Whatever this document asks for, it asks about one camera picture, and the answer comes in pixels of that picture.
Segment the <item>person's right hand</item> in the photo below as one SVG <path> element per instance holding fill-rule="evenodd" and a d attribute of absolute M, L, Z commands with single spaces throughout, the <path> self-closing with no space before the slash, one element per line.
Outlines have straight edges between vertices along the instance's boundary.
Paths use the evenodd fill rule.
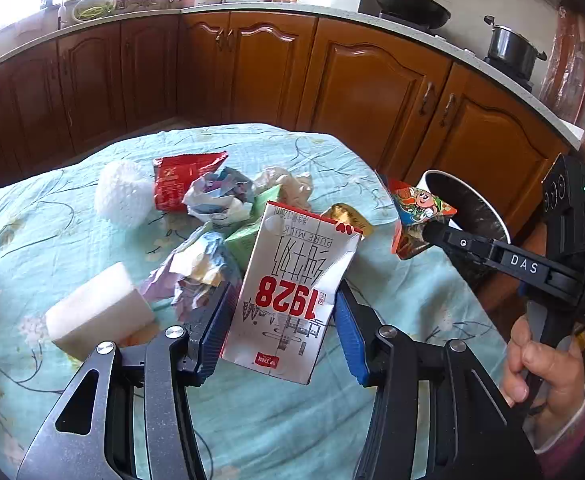
<path fill-rule="evenodd" d="M 523 373 L 541 378 L 547 388 L 533 401 L 541 411 L 532 416 L 532 443 L 546 451 L 565 434 L 573 418 L 585 405 L 585 374 L 582 352 L 574 337 L 567 350 L 541 344 L 532 338 L 527 317 L 513 324 L 507 344 L 501 393 L 510 406 L 522 404 L 530 397 L 530 387 Z"/>

